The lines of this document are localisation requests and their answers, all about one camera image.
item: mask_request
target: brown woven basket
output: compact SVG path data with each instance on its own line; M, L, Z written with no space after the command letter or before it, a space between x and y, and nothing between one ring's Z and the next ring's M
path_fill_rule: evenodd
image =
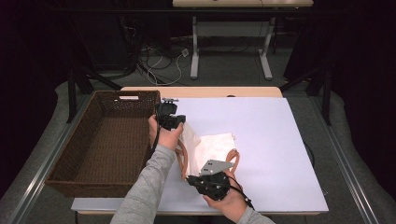
M158 91L96 91L46 184L66 197L124 197L151 155L148 118L159 102Z

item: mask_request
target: white cloth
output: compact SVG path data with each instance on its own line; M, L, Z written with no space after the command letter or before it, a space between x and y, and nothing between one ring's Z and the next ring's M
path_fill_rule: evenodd
M189 123L185 122L183 128L184 131L180 136L180 141L188 153L186 176L199 176L202 167L208 160L226 161L228 153L236 149L232 133L200 137L196 135Z

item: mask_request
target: white table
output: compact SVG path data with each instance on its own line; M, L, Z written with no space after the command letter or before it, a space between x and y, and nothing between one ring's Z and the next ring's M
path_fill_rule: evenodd
M311 7L312 0L174 0L174 7ZM192 18L193 54L191 78L198 78L198 36L251 36L264 37L259 57L265 79L273 78L267 52L273 34L275 19L269 21L198 21Z
M153 89L159 89L162 97L179 99L177 113L187 116L197 134L232 132L236 136L241 159L235 175L257 211L265 215L314 215L329 211L289 104L276 94L277 88L124 88ZM244 90L253 91L256 97L247 97ZM211 91L217 98L206 98ZM199 97L182 98L180 92ZM257 97L266 92L274 97ZM220 97L229 94L239 97ZM121 201L76 198L72 210L81 214L114 213ZM165 182L158 214L219 212L208 207L197 190L181 180L175 161Z

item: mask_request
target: gray sleeve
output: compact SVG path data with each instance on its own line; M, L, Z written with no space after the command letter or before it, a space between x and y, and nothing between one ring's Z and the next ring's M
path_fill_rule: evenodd
M153 223L163 194L163 185L175 158L174 151L157 146L111 223Z
M275 224L275 222L268 217L262 216L251 207L247 207L244 215L239 218L236 224Z

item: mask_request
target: hand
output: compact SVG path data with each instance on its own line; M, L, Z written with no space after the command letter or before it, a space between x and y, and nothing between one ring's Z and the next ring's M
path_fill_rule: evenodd
M154 139L157 136L157 120L155 119L155 115L151 116L148 119L149 124L149 140L151 147L154 144ZM180 137L181 133L183 133L183 123L179 123L177 128L173 131L168 131L166 129L160 129L160 137L158 139L158 145L162 145L171 150L175 150L177 147L177 141Z
M224 173L227 176L236 179L235 175L230 171L225 170ZM230 183L232 186L240 189L235 181L233 181L233 179L231 178ZM234 189L230 189L228 195L225 196L225 198L221 201L214 201L206 195L204 195L204 199L210 207L220 210L224 216L226 216L228 219L235 223L238 222L239 218L241 218L241 216L245 213L245 210L248 207L244 197Z

